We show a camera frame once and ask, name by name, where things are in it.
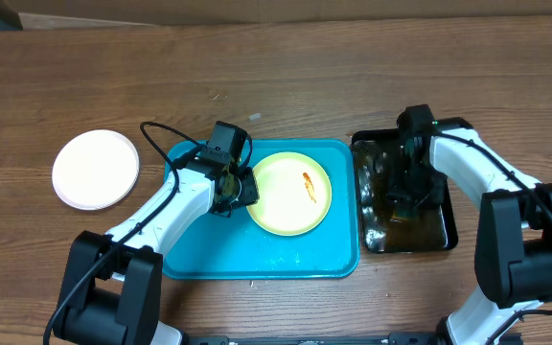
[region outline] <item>white circle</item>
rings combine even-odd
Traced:
[[[99,210],[125,197],[139,171],[138,151],[123,134],[91,130],[72,139],[58,153],[53,187],[66,204]]]

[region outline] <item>black tray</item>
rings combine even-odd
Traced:
[[[380,190],[375,187],[380,184],[380,175],[375,165],[383,152],[399,150],[399,139],[397,129],[362,130],[353,135],[351,151],[362,241],[373,253],[451,250],[459,238],[446,184],[444,202],[439,209],[423,211],[417,218],[401,223],[379,217],[375,194]]]

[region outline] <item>round white plate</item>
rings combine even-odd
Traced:
[[[139,171],[138,152],[124,135],[106,129],[91,130],[72,139],[58,153],[53,186],[66,204],[99,210],[125,197]]]
[[[275,153],[259,162],[253,173],[259,201],[247,209],[263,229],[276,235],[300,235],[327,215],[332,184],[325,170],[307,155]]]

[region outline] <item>blue tray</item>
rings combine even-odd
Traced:
[[[193,144],[170,151],[174,159]],[[231,218],[198,218],[166,256],[163,273],[173,279],[341,278],[359,263],[357,199],[353,155],[333,139],[253,141],[250,166],[276,152],[306,154],[317,161],[332,182],[332,205],[323,221],[306,234],[282,237],[268,233],[245,208]],[[248,154],[244,147],[242,159]]]

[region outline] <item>wooden table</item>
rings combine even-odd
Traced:
[[[141,121],[197,139],[222,120],[255,138],[347,141],[394,127],[413,104],[466,118],[505,159],[552,181],[552,16],[0,33],[0,344],[41,341],[72,240],[118,224],[159,187],[163,162]],[[95,128],[128,136],[142,172],[120,205],[75,211],[55,195],[51,168]],[[164,148],[179,141],[154,135]],[[460,242],[450,252],[363,250],[340,280],[166,279],[161,318],[191,335],[431,331],[476,284],[477,211],[457,189],[452,199]],[[552,343],[551,317],[517,330],[526,344]]]

